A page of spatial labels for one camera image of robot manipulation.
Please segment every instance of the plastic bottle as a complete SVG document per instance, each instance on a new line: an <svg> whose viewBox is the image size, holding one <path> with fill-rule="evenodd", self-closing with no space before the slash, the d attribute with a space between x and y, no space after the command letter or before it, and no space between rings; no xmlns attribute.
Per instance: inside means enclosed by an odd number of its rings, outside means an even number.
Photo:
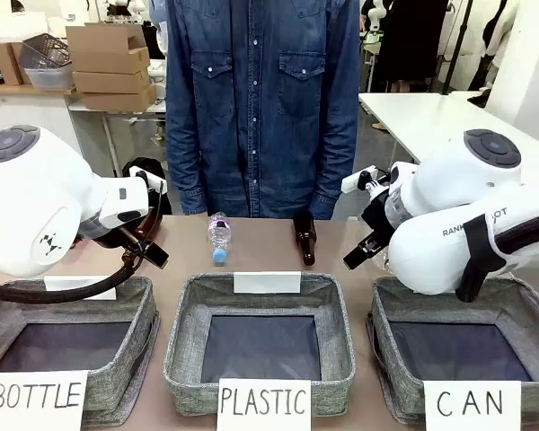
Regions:
<svg viewBox="0 0 539 431"><path fill-rule="evenodd" d="M209 218L208 238L214 247L212 260L215 263L225 263L227 249L232 241L232 229L224 213L215 213Z"/></svg>

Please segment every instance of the denim shirt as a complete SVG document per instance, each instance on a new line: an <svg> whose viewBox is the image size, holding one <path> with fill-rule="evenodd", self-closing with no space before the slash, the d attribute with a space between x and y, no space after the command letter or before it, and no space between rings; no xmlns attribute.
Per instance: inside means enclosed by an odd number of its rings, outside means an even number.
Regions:
<svg viewBox="0 0 539 431"><path fill-rule="evenodd" d="M170 0L168 13L184 213L331 218L357 137L358 0Z"/></svg>

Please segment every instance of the gray floor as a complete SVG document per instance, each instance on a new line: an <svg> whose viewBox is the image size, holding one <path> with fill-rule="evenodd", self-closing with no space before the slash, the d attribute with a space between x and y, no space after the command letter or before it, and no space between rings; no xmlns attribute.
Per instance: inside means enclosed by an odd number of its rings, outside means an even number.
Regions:
<svg viewBox="0 0 539 431"><path fill-rule="evenodd" d="M373 116L367 115L362 109L359 110L358 144L353 167L354 172L372 164L383 169L387 169L389 166L393 150L393 139L386 133L372 129L371 124L374 122L376 122L376 119ZM153 135L154 126L155 123L142 122L132 127L136 155L164 160L164 149L149 138L149 136ZM409 157L398 146L395 159L405 161ZM182 214L178 190L170 183L169 179L168 196L172 202L174 214ZM333 213L333 220L347 220L348 217L361 215L366 202L367 194L360 191L341 195Z"/></svg>

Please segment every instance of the blue bottle cap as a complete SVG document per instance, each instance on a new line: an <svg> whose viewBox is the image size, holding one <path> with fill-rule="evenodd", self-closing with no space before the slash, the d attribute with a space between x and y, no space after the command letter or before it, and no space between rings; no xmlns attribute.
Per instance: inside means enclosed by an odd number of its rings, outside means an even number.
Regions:
<svg viewBox="0 0 539 431"><path fill-rule="evenodd" d="M224 249L215 249L212 259L215 263L225 263L225 259L227 259L227 252Z"/></svg>

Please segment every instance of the paper label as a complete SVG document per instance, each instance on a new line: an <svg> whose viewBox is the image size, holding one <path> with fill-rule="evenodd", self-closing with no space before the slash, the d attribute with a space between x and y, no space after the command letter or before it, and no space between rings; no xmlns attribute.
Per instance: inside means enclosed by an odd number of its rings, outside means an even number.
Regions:
<svg viewBox="0 0 539 431"><path fill-rule="evenodd" d="M262 271L234 273L236 294L299 294L301 271Z"/></svg>
<svg viewBox="0 0 539 431"><path fill-rule="evenodd" d="M86 287L102 281L108 276L45 276L44 285L49 292L57 292L60 290L77 289L78 287ZM116 299L116 288L102 292L99 295L94 295L88 300L106 300L111 301Z"/></svg>
<svg viewBox="0 0 539 431"><path fill-rule="evenodd" d="M424 382L428 431L519 431L521 382Z"/></svg>
<svg viewBox="0 0 539 431"><path fill-rule="evenodd" d="M79 431L87 371L0 373L0 431Z"/></svg>
<svg viewBox="0 0 539 431"><path fill-rule="evenodd" d="M310 381L220 379L217 431L311 428Z"/></svg>

